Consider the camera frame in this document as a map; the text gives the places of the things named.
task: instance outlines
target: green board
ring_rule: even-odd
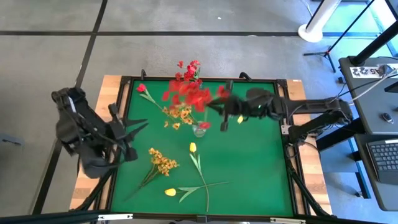
[[[292,216],[292,202],[284,161],[279,123],[269,118],[249,119],[238,124],[229,120],[227,132],[220,131],[222,117],[209,110],[208,121],[212,127],[202,138],[197,138],[190,125],[179,130],[164,128],[166,115],[139,96],[136,88],[146,85],[149,93],[161,106],[169,102],[161,100],[168,81],[134,81],[129,119],[147,118],[149,125],[133,142],[138,160],[123,164],[116,177],[112,212],[174,213],[208,215],[267,215]],[[214,94],[223,82],[205,82]],[[274,92],[270,83],[234,83],[233,93],[244,97],[250,88],[264,88]],[[203,114],[196,114],[199,119]],[[206,212],[206,190],[198,189],[179,203],[182,194],[166,196],[164,190],[177,187],[196,187],[202,180],[189,156],[189,145],[197,144],[201,169],[207,184],[230,182],[209,187],[210,206]],[[159,176],[140,189],[133,198],[125,200],[141,183],[152,164],[150,148],[159,150],[169,159],[175,159],[179,167],[170,171],[170,177]]]

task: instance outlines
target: gray floor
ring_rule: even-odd
[[[312,12],[319,4],[308,3]],[[3,0],[0,30],[92,30],[100,5],[100,0]],[[363,8],[364,4],[342,3],[324,31],[342,32]],[[309,18],[300,0],[113,0],[100,30],[295,32]],[[378,32],[370,12],[352,31]],[[311,44],[298,37],[97,37],[83,89],[95,106],[105,74],[138,75],[144,68],[148,75],[169,76],[176,61],[198,59],[206,77],[236,77],[245,71],[253,78],[301,79],[307,98],[323,98],[340,91],[341,85],[336,84],[340,73],[332,73],[324,58],[302,54],[326,50],[335,40],[325,38]],[[343,39],[331,53],[335,64],[340,57],[359,53],[371,41]],[[88,37],[0,36],[0,130],[26,142],[23,149],[0,145],[2,217],[29,212],[55,137],[58,114],[50,93],[73,86],[87,43]],[[376,55],[390,53],[383,47]],[[387,223],[398,220],[398,213],[380,211],[374,199],[356,198],[339,187],[358,189],[351,175],[325,177],[335,215]],[[68,209],[75,178],[76,157],[63,152],[44,212]]]

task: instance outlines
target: clear vase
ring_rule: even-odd
[[[201,123],[202,121],[199,121],[198,125],[192,125],[193,134],[198,138],[202,138],[206,134],[206,130],[199,127]]]

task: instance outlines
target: wooden table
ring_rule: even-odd
[[[118,97],[119,86],[122,76],[120,75],[105,75],[101,90],[99,92],[98,101],[96,104],[95,112],[100,115],[105,121],[110,121],[111,116],[108,111],[108,105],[116,102]],[[303,100],[305,99],[305,93],[303,89],[303,83],[301,80],[287,80],[289,96],[291,100]],[[126,104],[128,85],[123,90],[123,97],[121,101],[120,115],[123,114],[124,105]],[[283,91],[280,88],[279,93],[283,95]],[[295,124],[304,124],[310,121],[309,114],[298,114],[293,115]],[[312,144],[315,143],[315,139],[307,138],[307,142]],[[323,178],[323,171],[320,163],[318,151],[311,146],[303,145],[300,146],[300,157],[302,161],[302,169],[305,179],[305,185],[315,198],[315,200],[321,205],[321,207],[331,214],[331,207],[326,190],[325,180]],[[83,169],[80,169],[78,174],[75,190],[72,195],[72,201],[70,209],[77,208],[86,199],[90,192],[95,188],[98,183],[98,179],[89,179],[84,173]],[[99,208],[105,208],[105,202],[108,194],[109,181],[105,185]],[[295,184],[296,200],[298,206],[298,212],[304,214],[302,197],[299,188]]]

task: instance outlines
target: computer mouse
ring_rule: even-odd
[[[381,115],[381,117],[382,117],[385,121],[387,121],[388,123],[394,124],[394,119],[392,119],[392,116],[391,116],[391,115],[389,115],[389,114],[387,114],[387,113],[383,113],[383,114]]]

